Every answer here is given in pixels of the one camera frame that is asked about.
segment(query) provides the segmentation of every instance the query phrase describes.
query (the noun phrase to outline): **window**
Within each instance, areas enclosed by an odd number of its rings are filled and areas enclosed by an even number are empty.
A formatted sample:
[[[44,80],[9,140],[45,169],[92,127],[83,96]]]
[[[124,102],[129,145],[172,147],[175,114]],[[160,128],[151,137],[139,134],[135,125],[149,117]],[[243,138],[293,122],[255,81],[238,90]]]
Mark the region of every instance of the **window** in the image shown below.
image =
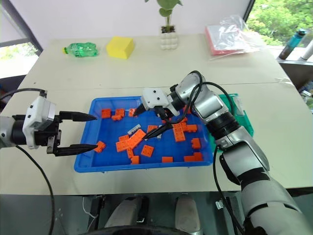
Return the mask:
[[[270,49],[277,50],[277,55],[297,29],[305,29],[307,35],[288,57],[297,60],[313,39],[313,0],[256,0],[247,25]]]
[[[31,43],[0,47],[0,78],[28,74],[38,59]]]

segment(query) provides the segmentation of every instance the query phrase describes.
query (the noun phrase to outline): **trees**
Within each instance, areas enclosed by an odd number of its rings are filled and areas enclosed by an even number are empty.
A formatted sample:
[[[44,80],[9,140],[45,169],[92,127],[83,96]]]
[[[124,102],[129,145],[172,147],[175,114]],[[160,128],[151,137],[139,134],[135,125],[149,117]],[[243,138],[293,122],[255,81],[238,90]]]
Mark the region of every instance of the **trees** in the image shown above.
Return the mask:
[[[256,0],[247,25],[266,44],[283,46],[298,28],[313,33],[313,0]]]

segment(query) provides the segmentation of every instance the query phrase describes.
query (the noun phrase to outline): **bottle cap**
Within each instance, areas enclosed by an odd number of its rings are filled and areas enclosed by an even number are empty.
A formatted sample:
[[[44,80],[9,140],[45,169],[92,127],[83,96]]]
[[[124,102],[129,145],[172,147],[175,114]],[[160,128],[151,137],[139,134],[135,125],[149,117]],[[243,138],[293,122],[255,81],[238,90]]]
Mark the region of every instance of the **bottle cap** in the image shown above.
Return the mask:
[[[62,51],[63,51],[64,54],[68,54],[66,47],[64,47],[64,48],[62,49]]]
[[[300,29],[298,29],[297,33],[298,33],[300,36],[304,36],[304,35],[306,34],[306,31],[305,31],[305,29],[300,28]]]

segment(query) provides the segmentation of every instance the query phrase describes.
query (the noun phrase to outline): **silver robot arm segment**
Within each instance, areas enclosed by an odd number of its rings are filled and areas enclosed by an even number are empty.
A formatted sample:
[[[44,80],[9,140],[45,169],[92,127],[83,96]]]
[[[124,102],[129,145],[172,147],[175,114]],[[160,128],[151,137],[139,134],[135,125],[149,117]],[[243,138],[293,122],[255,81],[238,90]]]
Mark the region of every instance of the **silver robot arm segment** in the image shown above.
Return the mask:
[[[191,73],[175,87],[177,96],[185,104],[199,81],[198,75]],[[262,227],[268,235],[312,235],[313,231],[295,201],[269,175],[269,163],[261,148],[238,124],[218,95],[203,85],[193,111],[223,151],[220,162],[228,179],[241,185],[246,232]]]

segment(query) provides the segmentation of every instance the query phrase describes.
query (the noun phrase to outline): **orange building block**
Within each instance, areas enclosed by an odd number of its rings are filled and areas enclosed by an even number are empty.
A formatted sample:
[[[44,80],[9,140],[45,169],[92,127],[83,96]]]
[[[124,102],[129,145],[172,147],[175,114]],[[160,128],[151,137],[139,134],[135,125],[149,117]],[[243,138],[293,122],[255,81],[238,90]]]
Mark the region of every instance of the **orange building block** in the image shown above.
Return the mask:
[[[152,131],[153,129],[157,129],[157,126],[155,125],[149,125],[148,128],[147,128],[147,133]]]
[[[185,105],[185,107],[183,108],[183,111],[184,111],[184,112],[185,112],[185,109],[186,109],[186,105]],[[187,114],[191,114],[190,109],[188,110]]]
[[[183,131],[187,131],[187,123],[186,122],[181,122],[181,127]]]
[[[154,148],[152,146],[144,145],[141,151],[141,155],[146,156],[146,157],[151,157],[153,150]]]
[[[184,117],[183,120],[180,121],[180,123],[187,122],[187,121],[188,121],[188,118]]]
[[[98,141],[96,148],[94,148],[94,151],[96,151],[97,153],[101,153],[102,150],[106,147],[106,144],[103,143],[102,141]]]
[[[113,115],[112,116],[112,120],[113,121],[121,121],[122,120],[122,116],[121,115]]]
[[[136,109],[129,109],[128,116],[133,117],[135,111],[136,111]]]
[[[126,149],[128,158],[132,158],[134,156],[134,152],[131,148]]]
[[[195,156],[184,156],[184,162],[194,162]]]
[[[127,141],[129,148],[135,148],[141,141],[142,138],[146,135],[143,130],[139,129],[133,134]]]
[[[124,151],[126,149],[128,149],[128,144],[127,144],[127,140],[126,141],[119,141],[119,142],[116,142],[116,151],[117,152],[121,152],[121,151]]]
[[[192,156],[184,156],[184,162],[202,162],[202,153],[194,153]]]
[[[197,125],[187,125],[187,132],[196,132],[198,130]]]
[[[111,109],[101,110],[101,118],[110,118],[110,117],[111,117]]]
[[[201,148],[200,139],[199,138],[193,138],[191,140],[191,147],[193,149],[200,149]]]
[[[124,135],[124,136],[120,136],[118,138],[118,141],[125,141],[125,140],[128,140],[129,139],[129,135]]]
[[[171,118],[169,120],[172,120]],[[162,123],[166,123],[166,121],[162,120]]]
[[[115,115],[121,115],[121,117],[123,118],[125,116],[125,109],[116,109]]]
[[[162,157],[162,162],[163,163],[172,163],[173,157]]]
[[[131,164],[140,164],[139,163],[139,156],[133,156],[131,158]]]
[[[185,135],[184,135],[184,131],[182,130],[181,124],[173,124],[173,132],[174,132],[174,137],[175,137],[175,141],[176,142],[181,142],[181,141],[185,141]]]
[[[195,157],[196,162],[202,162],[203,161],[202,153],[194,153],[194,157]]]

